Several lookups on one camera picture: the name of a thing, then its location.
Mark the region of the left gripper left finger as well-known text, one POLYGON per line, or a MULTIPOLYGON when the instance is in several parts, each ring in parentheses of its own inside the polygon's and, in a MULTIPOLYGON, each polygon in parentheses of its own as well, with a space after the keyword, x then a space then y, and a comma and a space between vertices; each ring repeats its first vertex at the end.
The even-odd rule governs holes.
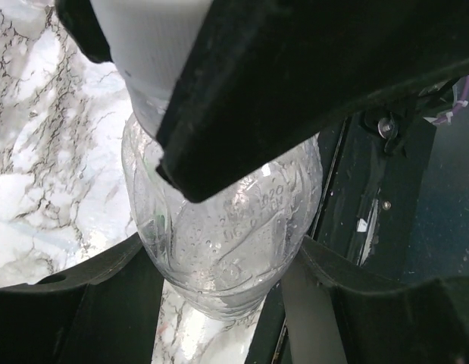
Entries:
POLYGON ((0 288, 0 363, 150 363, 164 279, 139 236, 0 288))

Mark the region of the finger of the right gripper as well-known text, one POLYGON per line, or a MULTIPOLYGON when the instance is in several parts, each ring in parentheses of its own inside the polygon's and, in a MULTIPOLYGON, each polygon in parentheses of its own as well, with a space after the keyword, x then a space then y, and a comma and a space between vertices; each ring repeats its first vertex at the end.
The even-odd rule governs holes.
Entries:
POLYGON ((67 33, 91 62, 112 62, 110 46, 90 0, 55 0, 55 10, 67 33))
POLYGON ((215 1, 156 139, 202 202, 355 112, 469 74, 469 1, 215 1))

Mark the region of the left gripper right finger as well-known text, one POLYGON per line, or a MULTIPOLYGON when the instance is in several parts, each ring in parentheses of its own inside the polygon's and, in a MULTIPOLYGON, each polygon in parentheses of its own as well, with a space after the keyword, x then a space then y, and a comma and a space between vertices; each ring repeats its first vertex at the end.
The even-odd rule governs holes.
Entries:
POLYGON ((305 237, 282 288, 295 363, 469 363, 469 277, 401 284, 305 237))

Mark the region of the blue white bottle cap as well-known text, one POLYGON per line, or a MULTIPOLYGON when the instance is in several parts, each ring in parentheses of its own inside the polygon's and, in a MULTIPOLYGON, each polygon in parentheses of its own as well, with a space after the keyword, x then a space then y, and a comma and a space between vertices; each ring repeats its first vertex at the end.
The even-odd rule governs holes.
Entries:
POLYGON ((147 118, 165 108, 210 1, 92 1, 133 110, 147 118))

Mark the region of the clear bottle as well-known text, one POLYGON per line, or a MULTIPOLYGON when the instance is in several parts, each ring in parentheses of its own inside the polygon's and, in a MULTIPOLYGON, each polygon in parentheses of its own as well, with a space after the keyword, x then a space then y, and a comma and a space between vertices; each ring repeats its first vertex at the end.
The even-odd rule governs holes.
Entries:
POLYGON ((251 314, 289 267, 317 212, 323 178, 317 138, 198 204, 157 172, 162 154, 131 116, 121 159, 145 250, 198 311, 217 320, 251 314))

